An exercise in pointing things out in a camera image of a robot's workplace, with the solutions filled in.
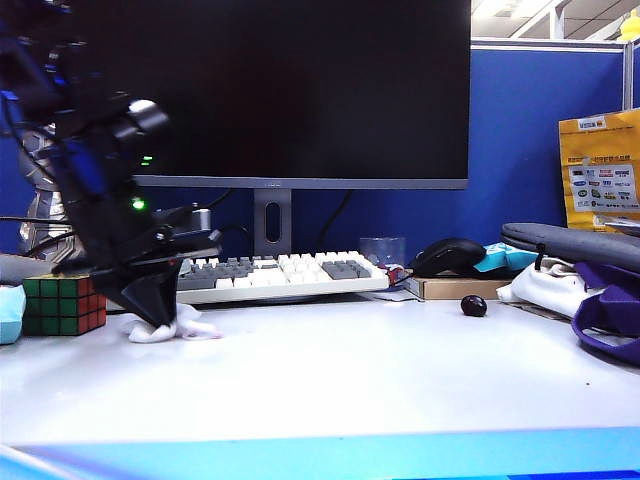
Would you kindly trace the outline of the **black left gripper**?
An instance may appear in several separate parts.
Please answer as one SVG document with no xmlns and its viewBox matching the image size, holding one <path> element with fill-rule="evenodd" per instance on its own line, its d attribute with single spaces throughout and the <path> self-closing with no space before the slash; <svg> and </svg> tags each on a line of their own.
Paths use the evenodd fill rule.
<svg viewBox="0 0 640 480">
<path fill-rule="evenodd" d="M 66 260 L 64 271 L 91 272 L 95 290 L 112 302 L 153 326 L 172 324 L 180 260 L 218 253 L 222 233 L 210 225 L 207 208 L 154 211 L 137 208 L 140 200 L 66 198 L 65 213 L 84 253 Z M 147 267 L 153 274 L 140 276 Z"/>
</svg>

